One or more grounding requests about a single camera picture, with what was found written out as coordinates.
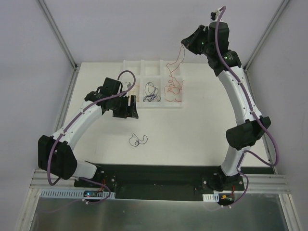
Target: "robotic arm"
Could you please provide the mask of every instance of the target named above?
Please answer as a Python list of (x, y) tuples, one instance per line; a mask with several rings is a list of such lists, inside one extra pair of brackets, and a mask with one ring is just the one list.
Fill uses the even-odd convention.
[(79, 112), (61, 129), (50, 137), (43, 135), (38, 141), (38, 166), (65, 180), (70, 177), (101, 178), (99, 167), (89, 162), (76, 160), (73, 150), (82, 134), (105, 111), (112, 110), (113, 117), (139, 118), (136, 109), (136, 96), (130, 97), (128, 105), (129, 97), (124, 95), (130, 89), (122, 92), (122, 88), (123, 85), (120, 81), (106, 78), (103, 86), (86, 96)]
[(224, 9), (212, 12), (209, 26), (200, 25), (181, 42), (192, 53), (207, 57), (209, 66), (227, 91), (235, 114), (237, 126), (226, 132), (229, 143), (227, 155), (216, 176), (207, 184), (217, 191), (238, 179), (243, 153), (263, 136), (264, 130), (258, 120), (266, 129), (270, 126), (270, 118), (262, 116), (250, 92), (245, 90), (248, 87), (237, 53), (228, 49), (228, 24), (220, 22)]

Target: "red cable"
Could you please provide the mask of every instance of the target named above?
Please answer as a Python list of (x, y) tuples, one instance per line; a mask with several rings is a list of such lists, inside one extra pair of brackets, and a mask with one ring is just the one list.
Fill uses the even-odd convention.
[[(182, 59), (182, 61), (179, 63), (179, 65), (178, 65), (173, 71), (171, 71), (170, 68), (168, 67), (168, 65), (173, 65), (173, 64), (175, 64), (175, 63), (179, 60), (179, 57), (180, 57), (182, 48), (183, 48), (183, 52), (184, 52), (184, 54), (183, 54), (183, 59)], [(179, 51), (179, 55), (178, 55), (178, 57), (177, 57), (177, 60), (176, 60), (174, 63), (171, 63), (171, 64), (168, 63), (168, 64), (166, 65), (166, 67), (168, 68), (168, 70), (169, 70), (169, 72), (170, 72), (169, 77), (171, 78), (171, 80), (168, 81), (169, 85), (166, 85), (166, 86), (165, 86), (165, 90), (164, 90), (164, 91), (165, 91), (165, 96), (166, 96), (166, 88), (167, 88), (167, 92), (172, 92), (172, 93), (175, 94), (175, 95), (178, 95), (178, 94), (180, 93), (180, 91), (182, 90), (184, 80), (183, 80), (182, 83), (180, 84), (180, 83), (177, 81), (177, 79), (176, 79), (175, 77), (172, 76), (172, 73), (173, 73), (175, 70), (177, 70), (177, 69), (179, 68), (179, 66), (181, 65), (181, 63), (183, 63), (184, 59), (185, 59), (185, 48), (184, 48), (183, 45), (181, 45), (180, 51)], [(167, 99), (165, 99), (165, 100), (168, 101), (168, 102), (181, 102), (181, 101), (178, 101), (176, 98), (175, 98), (175, 100), (171, 100), (171, 101), (170, 101), (170, 100), (167, 100)]]

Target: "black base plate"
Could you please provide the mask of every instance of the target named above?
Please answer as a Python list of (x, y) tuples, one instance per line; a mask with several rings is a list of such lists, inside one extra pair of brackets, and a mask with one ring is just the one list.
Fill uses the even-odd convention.
[[(104, 171), (106, 185), (116, 198), (138, 200), (203, 201), (202, 194), (213, 193), (204, 181), (218, 169), (217, 166), (96, 165)], [(243, 167), (242, 172), (274, 174), (270, 167)], [(234, 185), (236, 191), (243, 191), (244, 184), (239, 181), (226, 185), (224, 190), (231, 191)], [(74, 186), (98, 188), (83, 180), (76, 180)]]

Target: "white table surface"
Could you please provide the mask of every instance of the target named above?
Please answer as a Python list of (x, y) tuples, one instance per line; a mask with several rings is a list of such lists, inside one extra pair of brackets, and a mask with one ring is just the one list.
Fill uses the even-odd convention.
[[(82, 63), (66, 119), (79, 109), (85, 96), (106, 77), (116, 78), (122, 63)], [(106, 112), (80, 138), (74, 154), (79, 160), (104, 164), (219, 166), (228, 143), (227, 129), (236, 126), (223, 85), (207, 64), (182, 64), (183, 108), (140, 108), (139, 119), (113, 118)], [(135, 133), (148, 137), (145, 145), (132, 147)], [(251, 149), (267, 159), (264, 143)], [(243, 166), (265, 167), (251, 155)]]

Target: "cable clip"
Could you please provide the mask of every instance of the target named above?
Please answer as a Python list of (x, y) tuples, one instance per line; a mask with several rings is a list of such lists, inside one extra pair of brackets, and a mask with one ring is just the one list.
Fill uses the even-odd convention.
[(83, 115), (85, 114), (84, 108), (80, 107), (79, 111), (80, 111)]

